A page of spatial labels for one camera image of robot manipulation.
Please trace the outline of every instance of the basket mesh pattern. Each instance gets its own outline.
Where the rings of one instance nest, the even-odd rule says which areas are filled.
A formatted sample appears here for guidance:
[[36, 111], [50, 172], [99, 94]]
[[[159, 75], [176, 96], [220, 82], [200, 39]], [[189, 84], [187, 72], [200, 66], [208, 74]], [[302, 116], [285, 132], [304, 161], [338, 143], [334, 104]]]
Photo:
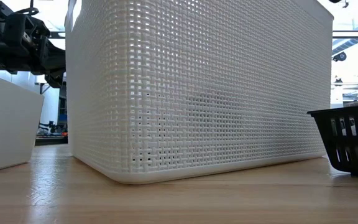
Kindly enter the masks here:
[[326, 17], [296, 0], [83, 1], [67, 35], [74, 155], [148, 173], [323, 152], [306, 112], [329, 107]]

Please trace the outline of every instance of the black mesh basket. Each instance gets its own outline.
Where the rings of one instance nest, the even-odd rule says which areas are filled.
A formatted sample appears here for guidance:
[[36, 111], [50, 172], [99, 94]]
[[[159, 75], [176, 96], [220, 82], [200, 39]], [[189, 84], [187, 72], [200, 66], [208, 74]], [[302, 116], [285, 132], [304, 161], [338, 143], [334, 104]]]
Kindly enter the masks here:
[[316, 120], [331, 165], [358, 175], [358, 106], [308, 114]]

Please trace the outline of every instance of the wall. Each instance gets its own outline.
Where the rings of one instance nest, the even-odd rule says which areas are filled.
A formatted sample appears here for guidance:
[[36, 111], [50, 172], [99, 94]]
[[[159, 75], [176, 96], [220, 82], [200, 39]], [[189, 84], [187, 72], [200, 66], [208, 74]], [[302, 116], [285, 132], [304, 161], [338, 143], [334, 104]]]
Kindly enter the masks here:
[[[35, 93], [40, 92], [40, 86], [35, 85], [36, 76], [30, 72], [18, 72], [17, 75], [11, 75], [7, 71], [0, 71], [0, 78], [3, 80], [14, 83], [22, 88], [33, 91]], [[59, 89], [49, 88], [44, 93], [44, 105], [42, 106], [42, 113], [40, 117], [41, 123], [49, 123], [53, 121], [57, 123], [58, 107], [59, 107]]]

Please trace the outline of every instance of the wooden surface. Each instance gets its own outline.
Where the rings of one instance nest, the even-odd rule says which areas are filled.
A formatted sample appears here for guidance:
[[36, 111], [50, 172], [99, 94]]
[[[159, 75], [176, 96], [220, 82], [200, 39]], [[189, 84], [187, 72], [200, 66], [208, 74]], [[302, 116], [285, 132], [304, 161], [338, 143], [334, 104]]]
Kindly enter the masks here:
[[320, 158], [130, 186], [41, 146], [0, 170], [0, 223], [358, 223], [358, 178]]

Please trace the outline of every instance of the white storage bin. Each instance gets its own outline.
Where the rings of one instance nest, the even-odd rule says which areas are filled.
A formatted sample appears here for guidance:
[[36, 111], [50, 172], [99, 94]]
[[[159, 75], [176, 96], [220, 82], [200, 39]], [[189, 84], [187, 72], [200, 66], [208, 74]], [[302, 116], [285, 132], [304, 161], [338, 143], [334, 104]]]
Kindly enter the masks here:
[[44, 96], [0, 78], [0, 169], [30, 160]]
[[67, 20], [69, 143], [143, 184], [325, 154], [333, 17], [315, 0], [82, 0]]

